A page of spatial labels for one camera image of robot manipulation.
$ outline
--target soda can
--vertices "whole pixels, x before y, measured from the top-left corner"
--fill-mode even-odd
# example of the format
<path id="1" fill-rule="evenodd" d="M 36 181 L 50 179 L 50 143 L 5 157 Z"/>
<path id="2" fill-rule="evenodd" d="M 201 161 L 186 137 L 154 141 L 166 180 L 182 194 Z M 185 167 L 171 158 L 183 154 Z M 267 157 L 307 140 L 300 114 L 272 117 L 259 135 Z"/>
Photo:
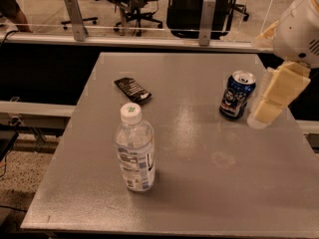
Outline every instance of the soda can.
<path id="1" fill-rule="evenodd" d="M 243 116 L 247 101 L 256 88 L 256 79 L 247 71 L 236 71 L 229 78 L 219 107 L 220 113 L 228 120 Z"/>

